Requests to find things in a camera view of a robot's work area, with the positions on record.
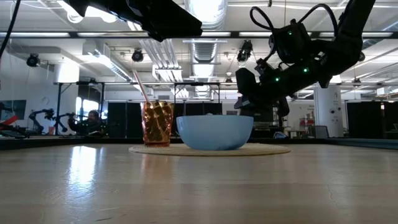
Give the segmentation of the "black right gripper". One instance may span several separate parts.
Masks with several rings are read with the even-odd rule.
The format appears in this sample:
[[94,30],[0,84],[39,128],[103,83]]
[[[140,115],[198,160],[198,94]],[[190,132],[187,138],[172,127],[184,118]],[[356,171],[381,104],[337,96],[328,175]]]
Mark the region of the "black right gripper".
[[235,75],[241,96],[235,102],[234,109],[267,108],[276,105],[278,117],[285,117],[290,113],[286,97],[275,99],[265,94],[261,83],[256,81],[255,75],[247,68],[239,68]]

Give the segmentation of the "blue plastic bowl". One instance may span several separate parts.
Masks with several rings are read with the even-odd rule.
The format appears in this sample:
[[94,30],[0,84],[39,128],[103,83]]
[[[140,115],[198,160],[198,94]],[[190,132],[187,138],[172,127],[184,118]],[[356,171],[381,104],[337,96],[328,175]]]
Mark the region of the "blue plastic bowl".
[[254,118],[240,115],[195,115],[176,118],[183,143],[202,151],[235,150],[247,143]]

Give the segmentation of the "pink drinking straw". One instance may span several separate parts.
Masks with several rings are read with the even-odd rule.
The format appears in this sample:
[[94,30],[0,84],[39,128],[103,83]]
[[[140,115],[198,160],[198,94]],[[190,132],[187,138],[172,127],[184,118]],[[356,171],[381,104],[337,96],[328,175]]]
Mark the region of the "pink drinking straw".
[[133,75],[135,76],[135,79],[136,79],[138,85],[140,86],[141,93],[144,96],[145,101],[149,102],[149,98],[148,98],[147,93],[145,91],[144,85],[142,84],[141,79],[139,78],[138,73],[135,70],[133,70],[132,72],[133,72]]

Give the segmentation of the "amber faceted glass tumbler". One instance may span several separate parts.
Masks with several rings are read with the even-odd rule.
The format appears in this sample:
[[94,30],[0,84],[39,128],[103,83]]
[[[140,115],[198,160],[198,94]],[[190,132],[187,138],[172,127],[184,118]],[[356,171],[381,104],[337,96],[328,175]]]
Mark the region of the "amber faceted glass tumbler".
[[168,101],[141,103],[145,146],[169,147],[174,120],[174,104]]

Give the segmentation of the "round woven straw placemat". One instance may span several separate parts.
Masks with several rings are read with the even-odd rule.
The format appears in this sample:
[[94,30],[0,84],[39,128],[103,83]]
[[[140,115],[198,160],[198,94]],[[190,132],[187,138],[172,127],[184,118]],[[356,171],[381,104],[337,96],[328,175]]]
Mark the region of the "round woven straw placemat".
[[139,154],[153,154],[163,156],[197,156],[197,157],[239,157],[239,156],[269,156],[289,153],[287,147],[271,144],[247,143],[239,149],[233,150],[198,150],[185,144],[171,144],[169,147],[149,147],[135,144],[129,148],[129,152]]

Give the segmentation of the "white round column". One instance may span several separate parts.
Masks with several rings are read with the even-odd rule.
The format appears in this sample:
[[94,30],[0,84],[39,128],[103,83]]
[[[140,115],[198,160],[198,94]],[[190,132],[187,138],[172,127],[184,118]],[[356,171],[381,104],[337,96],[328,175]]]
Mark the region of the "white round column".
[[328,88],[314,89],[315,124],[326,126],[329,137],[343,137],[343,113],[341,88],[330,85]]

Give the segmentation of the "person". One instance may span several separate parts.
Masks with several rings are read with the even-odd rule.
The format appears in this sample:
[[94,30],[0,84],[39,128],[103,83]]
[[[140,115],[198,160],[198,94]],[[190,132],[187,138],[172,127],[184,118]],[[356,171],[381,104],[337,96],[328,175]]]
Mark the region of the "person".
[[99,113],[96,110],[91,110],[86,120],[77,123],[74,117],[69,117],[68,125],[78,136],[100,137],[106,135],[105,125],[100,121]]

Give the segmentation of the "silver ceiling duct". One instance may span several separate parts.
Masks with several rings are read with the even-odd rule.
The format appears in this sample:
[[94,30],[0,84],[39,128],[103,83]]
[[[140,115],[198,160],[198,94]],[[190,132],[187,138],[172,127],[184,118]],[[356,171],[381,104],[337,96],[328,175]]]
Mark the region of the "silver ceiling duct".
[[[224,28],[228,0],[184,0],[185,9],[202,22],[204,31]],[[192,75],[196,82],[209,82],[219,49],[216,39],[198,39],[190,44]]]

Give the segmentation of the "black overhead frame beam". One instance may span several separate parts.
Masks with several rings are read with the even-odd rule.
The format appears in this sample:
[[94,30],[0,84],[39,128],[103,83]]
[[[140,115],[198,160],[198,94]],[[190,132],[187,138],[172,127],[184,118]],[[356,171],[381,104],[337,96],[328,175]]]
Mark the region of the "black overhead frame beam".
[[[239,32],[239,31],[209,31],[202,33],[196,39],[265,39],[271,36],[270,32]],[[12,39],[150,39],[146,32],[32,32],[17,31],[10,34]],[[398,39],[398,31],[395,32],[364,32],[363,39]]]

